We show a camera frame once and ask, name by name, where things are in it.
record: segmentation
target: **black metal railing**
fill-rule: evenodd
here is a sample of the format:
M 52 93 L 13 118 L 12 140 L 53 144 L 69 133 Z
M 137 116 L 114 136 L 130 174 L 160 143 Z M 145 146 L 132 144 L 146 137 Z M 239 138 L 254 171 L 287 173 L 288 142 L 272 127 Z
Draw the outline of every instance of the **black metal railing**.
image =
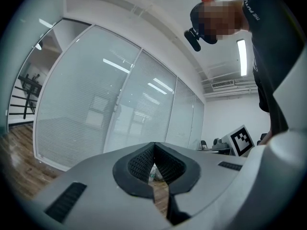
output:
M 12 98 L 18 98 L 25 100 L 24 105 L 18 105 L 18 104 L 10 104 L 10 106 L 15 107 L 24 107 L 23 113 L 9 113 L 9 115 L 24 115 L 24 119 L 27 115 L 34 114 L 36 109 L 36 102 L 37 100 L 34 100 L 34 97 L 39 97 L 40 91 L 42 90 L 42 85 L 38 84 L 37 82 L 32 81 L 29 78 L 24 78 L 22 76 L 18 76 L 18 79 L 22 82 L 22 88 L 14 86 L 14 88 L 22 90 L 26 94 L 26 98 L 24 96 L 17 96 L 12 95 Z M 28 113 L 27 110 L 30 108 L 32 110 L 32 113 Z

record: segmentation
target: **black grille vent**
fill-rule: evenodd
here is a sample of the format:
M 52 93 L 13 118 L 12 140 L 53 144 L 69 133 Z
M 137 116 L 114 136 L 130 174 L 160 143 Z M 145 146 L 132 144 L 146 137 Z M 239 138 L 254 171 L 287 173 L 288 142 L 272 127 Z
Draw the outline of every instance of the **black grille vent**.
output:
M 227 85 L 234 85 L 234 84 L 235 84 L 235 82 L 233 80 L 218 82 L 218 83 L 213 83 L 212 88 L 224 87 L 224 86 L 227 86 Z
M 128 163 L 129 172 L 141 181 L 148 183 L 150 170 L 154 165 L 154 147 L 131 159 Z
M 58 222 L 63 222 L 75 203 L 78 201 L 86 185 L 74 182 L 46 209 L 45 213 Z
M 186 166 L 182 161 L 163 149 L 156 147 L 154 154 L 158 158 L 155 163 L 167 184 L 171 184 L 186 171 Z
M 220 162 L 219 163 L 220 166 L 231 169 L 231 170 L 235 170 L 235 171 L 240 171 L 242 168 L 242 165 L 239 164 L 234 164 L 234 163 L 228 163 L 228 162 Z

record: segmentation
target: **person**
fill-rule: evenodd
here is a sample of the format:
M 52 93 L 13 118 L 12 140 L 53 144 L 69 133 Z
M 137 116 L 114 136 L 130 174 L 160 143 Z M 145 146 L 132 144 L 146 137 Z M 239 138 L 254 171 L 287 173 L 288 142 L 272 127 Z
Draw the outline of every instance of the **person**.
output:
M 38 83 L 37 79 L 40 77 L 39 73 L 32 77 L 32 81 Z
M 260 145 L 286 131 L 286 120 L 273 93 L 295 64 L 306 41 L 286 4 L 282 0 L 201 0 L 190 18 L 194 30 L 209 44 L 241 30 L 251 33 L 259 107 L 270 113 L 271 120 L 270 131 Z

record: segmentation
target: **black pole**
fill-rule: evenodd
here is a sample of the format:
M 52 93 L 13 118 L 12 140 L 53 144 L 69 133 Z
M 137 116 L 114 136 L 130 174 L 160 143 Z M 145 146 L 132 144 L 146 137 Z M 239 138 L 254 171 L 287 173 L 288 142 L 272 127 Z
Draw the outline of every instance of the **black pole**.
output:
M 29 103 L 30 95 L 31 95 L 33 89 L 34 89 L 34 86 L 31 85 L 31 87 L 30 87 L 30 89 L 29 89 L 29 92 L 28 92 L 27 99 L 26 99 L 26 101 L 25 101 L 25 106 L 24 106 L 24 119 L 25 119 L 25 116 L 27 115 L 28 103 Z

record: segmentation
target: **person's arm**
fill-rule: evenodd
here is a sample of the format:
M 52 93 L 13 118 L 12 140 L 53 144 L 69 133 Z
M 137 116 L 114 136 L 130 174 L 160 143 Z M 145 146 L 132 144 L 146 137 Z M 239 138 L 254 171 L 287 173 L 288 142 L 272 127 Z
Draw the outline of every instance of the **person's arm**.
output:
M 265 135 L 265 137 L 262 139 L 262 141 L 259 143 L 258 146 L 260 145 L 266 145 L 269 140 L 272 138 L 272 130 L 271 130 L 272 127 L 270 127 L 270 131 Z

